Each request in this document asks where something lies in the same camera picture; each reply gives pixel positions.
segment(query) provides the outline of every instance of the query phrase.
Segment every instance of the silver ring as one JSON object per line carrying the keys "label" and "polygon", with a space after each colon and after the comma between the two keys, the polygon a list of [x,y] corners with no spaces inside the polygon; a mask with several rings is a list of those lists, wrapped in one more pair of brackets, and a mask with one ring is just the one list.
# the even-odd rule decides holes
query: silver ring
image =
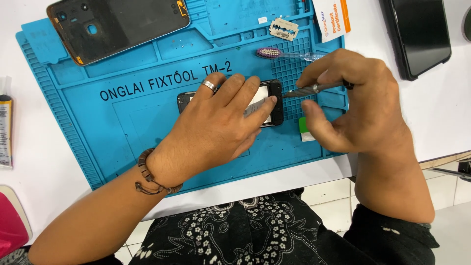
{"label": "silver ring", "polygon": [[209,82],[209,81],[207,81],[207,80],[203,80],[203,81],[201,82],[201,84],[207,86],[209,89],[212,90],[213,93],[216,93],[216,86],[213,85],[211,82]]}

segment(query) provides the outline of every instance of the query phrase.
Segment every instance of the toothbrush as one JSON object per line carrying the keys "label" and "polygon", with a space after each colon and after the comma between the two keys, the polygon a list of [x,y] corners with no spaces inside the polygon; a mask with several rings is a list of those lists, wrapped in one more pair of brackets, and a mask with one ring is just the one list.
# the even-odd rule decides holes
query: toothbrush
{"label": "toothbrush", "polygon": [[265,59],[275,59],[279,57],[286,57],[286,58],[299,58],[303,59],[306,61],[314,62],[315,60],[318,60],[324,55],[326,55],[326,52],[307,52],[307,53],[284,53],[280,49],[277,48],[258,48],[256,52],[258,57],[262,57]]}

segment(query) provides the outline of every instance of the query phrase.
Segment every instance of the blue silicone repair mat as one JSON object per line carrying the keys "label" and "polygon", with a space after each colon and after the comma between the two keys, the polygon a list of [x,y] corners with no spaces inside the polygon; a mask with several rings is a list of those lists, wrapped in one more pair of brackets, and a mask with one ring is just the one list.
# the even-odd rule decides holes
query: blue silicone repair mat
{"label": "blue silicone repair mat", "polygon": [[[69,58],[48,19],[22,25],[16,38],[85,177],[97,189],[169,133],[179,115],[177,95],[195,91],[207,74],[277,78],[286,92],[295,88],[308,62],[259,58],[257,48],[305,53],[343,47],[343,38],[321,43],[312,3],[306,4],[307,11],[301,0],[187,0],[189,27],[84,67]],[[299,25],[293,41],[269,34],[271,21],[280,16]],[[259,17],[268,22],[259,24]],[[348,109],[342,87],[311,98],[329,120]],[[301,142],[302,100],[285,99],[282,125],[264,128],[241,157],[192,178],[181,192],[339,155],[316,141]]]}

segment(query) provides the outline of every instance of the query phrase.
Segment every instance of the pink object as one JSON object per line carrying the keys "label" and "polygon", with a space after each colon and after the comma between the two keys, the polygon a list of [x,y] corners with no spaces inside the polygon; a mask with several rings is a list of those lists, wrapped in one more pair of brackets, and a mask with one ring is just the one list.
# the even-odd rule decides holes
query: pink object
{"label": "pink object", "polygon": [[20,214],[1,192],[0,213],[0,258],[2,258],[26,244],[29,235]]}

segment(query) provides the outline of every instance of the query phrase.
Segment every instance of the screwdriver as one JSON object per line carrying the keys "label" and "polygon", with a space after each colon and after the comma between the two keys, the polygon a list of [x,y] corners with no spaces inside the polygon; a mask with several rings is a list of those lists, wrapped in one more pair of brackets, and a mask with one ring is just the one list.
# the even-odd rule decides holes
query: screwdriver
{"label": "screwdriver", "polygon": [[318,94],[322,90],[326,90],[329,88],[334,88],[338,86],[345,86],[346,89],[352,90],[354,84],[349,83],[345,80],[339,81],[336,83],[330,83],[330,84],[315,84],[312,86],[305,86],[303,88],[298,88],[296,90],[290,90],[288,91],[282,98],[300,98],[300,97],[305,97],[309,95],[314,95]]}

